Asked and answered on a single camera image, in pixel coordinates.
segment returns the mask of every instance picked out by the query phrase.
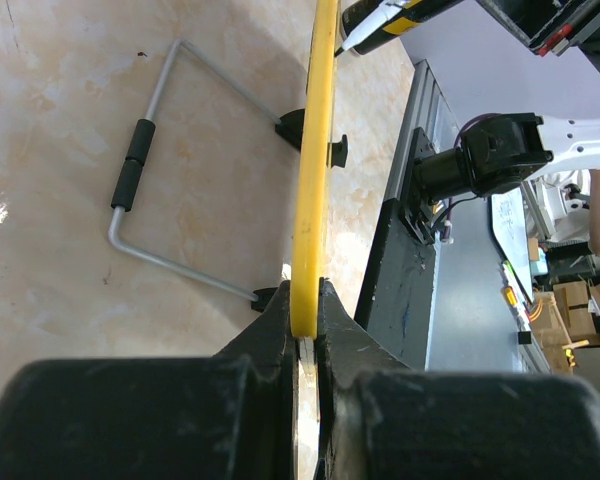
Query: yellow handle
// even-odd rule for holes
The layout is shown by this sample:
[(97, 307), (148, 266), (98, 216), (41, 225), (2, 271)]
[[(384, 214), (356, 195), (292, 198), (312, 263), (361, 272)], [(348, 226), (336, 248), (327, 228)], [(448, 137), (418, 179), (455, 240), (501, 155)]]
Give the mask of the yellow handle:
[(291, 260), (291, 333), (296, 338), (318, 334), (320, 277), (331, 166), (335, 44), (338, 0), (317, 0), (307, 84), (296, 218)]

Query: beige marble surface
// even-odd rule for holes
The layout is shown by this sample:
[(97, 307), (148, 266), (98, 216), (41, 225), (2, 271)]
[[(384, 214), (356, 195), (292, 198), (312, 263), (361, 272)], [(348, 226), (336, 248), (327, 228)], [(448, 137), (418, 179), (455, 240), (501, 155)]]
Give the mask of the beige marble surface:
[[(49, 357), (209, 355), (247, 302), (115, 251), (109, 202), (184, 36), (280, 114), (304, 105), (314, 2), (0, 0), (0, 391)], [(355, 309), (413, 68), (399, 42), (338, 72), (327, 275)], [(182, 53), (122, 236), (249, 289), (289, 262), (298, 154)]]

